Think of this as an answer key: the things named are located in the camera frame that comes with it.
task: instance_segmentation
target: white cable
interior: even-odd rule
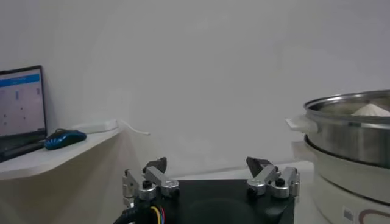
[[[151,135],[149,132],[144,131],[138,131],[137,129],[133,128],[129,123],[127,123],[124,120],[119,120],[122,124],[126,125],[130,130],[134,131],[135,133],[141,134],[141,135]]]

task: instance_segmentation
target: white cooker base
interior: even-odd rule
[[[358,195],[390,203],[390,169],[340,159],[322,153],[308,144],[306,149],[315,157],[315,173]]]
[[[314,175],[313,198],[322,215],[332,224],[390,223],[390,206],[347,192],[317,173]]]

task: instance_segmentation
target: computer mouse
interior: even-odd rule
[[[44,147],[48,150],[60,149],[65,146],[84,141],[87,138],[85,133],[77,130],[57,129],[44,141]]]

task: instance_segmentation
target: white shelf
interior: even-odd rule
[[[10,180],[22,177],[31,177],[49,170],[83,154],[94,146],[116,136],[121,131],[117,128],[104,133],[88,135],[87,139],[62,149],[37,151],[16,157],[0,163],[0,180]]]

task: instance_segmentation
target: pot handle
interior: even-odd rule
[[[286,122],[292,131],[300,131],[305,134],[317,133],[318,125],[305,115],[286,118]]]

